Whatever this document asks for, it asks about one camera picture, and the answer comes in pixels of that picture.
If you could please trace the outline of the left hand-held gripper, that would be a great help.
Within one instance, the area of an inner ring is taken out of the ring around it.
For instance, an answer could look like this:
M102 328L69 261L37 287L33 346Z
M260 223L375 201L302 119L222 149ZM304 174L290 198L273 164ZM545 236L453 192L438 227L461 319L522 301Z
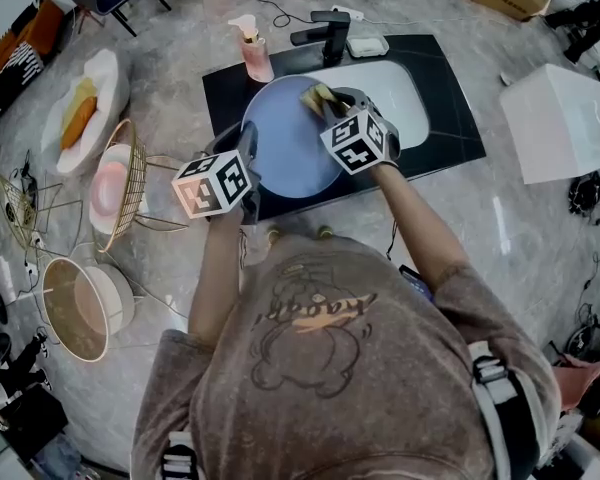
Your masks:
M172 179L172 187L187 216L210 219L236 208L244 225L258 222L261 176L252 168L258 148L256 125L228 128L212 140Z

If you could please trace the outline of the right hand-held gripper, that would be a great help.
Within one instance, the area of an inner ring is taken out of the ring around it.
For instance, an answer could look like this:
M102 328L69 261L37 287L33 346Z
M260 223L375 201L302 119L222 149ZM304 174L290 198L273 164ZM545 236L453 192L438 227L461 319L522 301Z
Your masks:
M327 127L320 134L331 157L350 175L377 164L397 167L399 133L376 112L372 100L349 87L332 88L331 94L332 100L321 101Z

